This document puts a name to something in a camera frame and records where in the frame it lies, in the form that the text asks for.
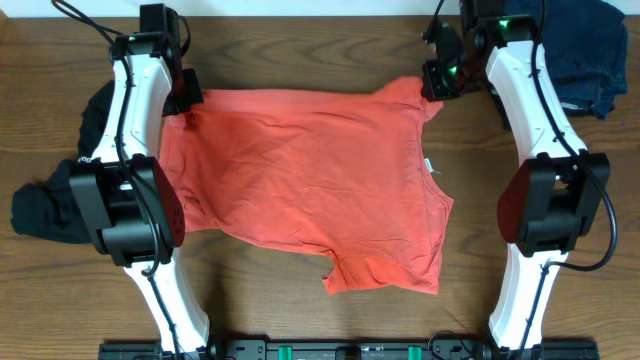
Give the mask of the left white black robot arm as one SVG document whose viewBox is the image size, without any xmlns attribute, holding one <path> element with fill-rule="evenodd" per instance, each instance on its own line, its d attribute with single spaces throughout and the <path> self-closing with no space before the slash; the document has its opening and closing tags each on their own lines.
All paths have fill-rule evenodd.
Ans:
<svg viewBox="0 0 640 360">
<path fill-rule="evenodd" d="M 182 205 L 159 164 L 161 120 L 203 100 L 182 66 L 185 17 L 163 3 L 140 8 L 131 34 L 100 27 L 110 43 L 114 92 L 103 135 L 70 175 L 72 195 L 96 250 L 135 282 L 152 313 L 155 342 L 107 340 L 101 359 L 212 359 L 209 318 L 180 261 Z"/>
</svg>

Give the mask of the black t-shirt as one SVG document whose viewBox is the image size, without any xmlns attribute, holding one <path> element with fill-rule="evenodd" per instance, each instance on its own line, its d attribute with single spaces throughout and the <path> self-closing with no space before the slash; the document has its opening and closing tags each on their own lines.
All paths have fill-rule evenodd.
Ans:
<svg viewBox="0 0 640 360">
<path fill-rule="evenodd" d="M 89 99 L 82 112 L 77 158 L 61 161 L 47 181 L 26 184 L 13 194 L 11 225 L 17 234 L 67 244 L 90 242 L 69 179 L 74 165 L 89 161 L 97 148 L 113 94 L 114 82 L 109 81 Z"/>
</svg>

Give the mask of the red orange t-shirt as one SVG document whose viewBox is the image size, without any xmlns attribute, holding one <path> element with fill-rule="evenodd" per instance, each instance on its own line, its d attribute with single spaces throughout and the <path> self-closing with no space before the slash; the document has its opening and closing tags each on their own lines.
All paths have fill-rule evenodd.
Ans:
<svg viewBox="0 0 640 360">
<path fill-rule="evenodd" d="M 187 230 L 327 257 L 331 294 L 437 293 L 453 200 L 422 152 L 441 104 L 421 88 L 401 77 L 369 94 L 206 91 L 162 132 Z"/>
</svg>

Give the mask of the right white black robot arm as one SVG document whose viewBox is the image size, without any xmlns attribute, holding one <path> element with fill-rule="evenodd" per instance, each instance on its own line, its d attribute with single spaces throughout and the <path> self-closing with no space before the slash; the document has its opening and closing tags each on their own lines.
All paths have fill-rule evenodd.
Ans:
<svg viewBox="0 0 640 360">
<path fill-rule="evenodd" d="M 485 340 L 471 359 L 595 359 L 593 340 L 542 337 L 558 272 L 591 229 L 599 208 L 613 211 L 606 191 L 610 163 L 572 128 L 548 74 L 544 19 L 510 15 L 500 1 L 462 0 L 461 25 L 434 17 L 424 33 L 435 58 L 423 71 L 429 101 L 488 89 L 516 142 L 519 167 L 501 195 L 497 221 L 507 262 Z"/>
</svg>

